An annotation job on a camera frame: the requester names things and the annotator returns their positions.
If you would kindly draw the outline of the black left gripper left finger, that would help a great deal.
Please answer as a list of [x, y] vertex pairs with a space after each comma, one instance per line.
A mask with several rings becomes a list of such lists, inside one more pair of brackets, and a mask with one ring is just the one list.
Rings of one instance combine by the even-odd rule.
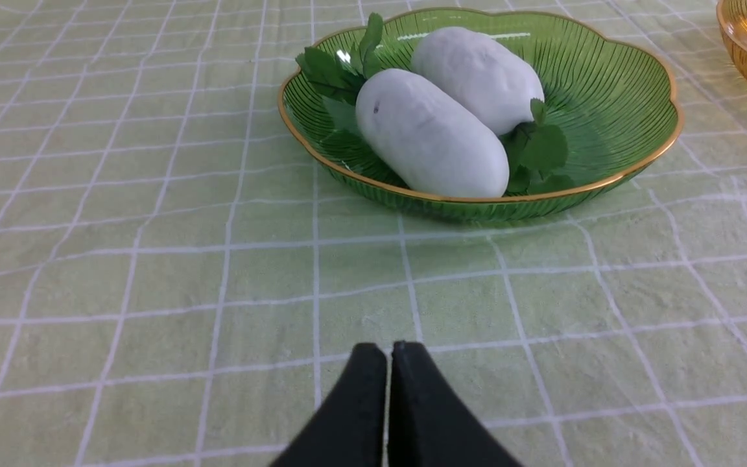
[[382, 465], [385, 390], [385, 353], [356, 344], [329, 395], [272, 465]]

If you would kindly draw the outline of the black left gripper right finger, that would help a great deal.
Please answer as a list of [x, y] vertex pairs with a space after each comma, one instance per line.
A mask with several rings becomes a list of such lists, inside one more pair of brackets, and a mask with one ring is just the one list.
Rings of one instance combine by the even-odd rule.
[[420, 342], [392, 346], [391, 466], [521, 466], [457, 396]]

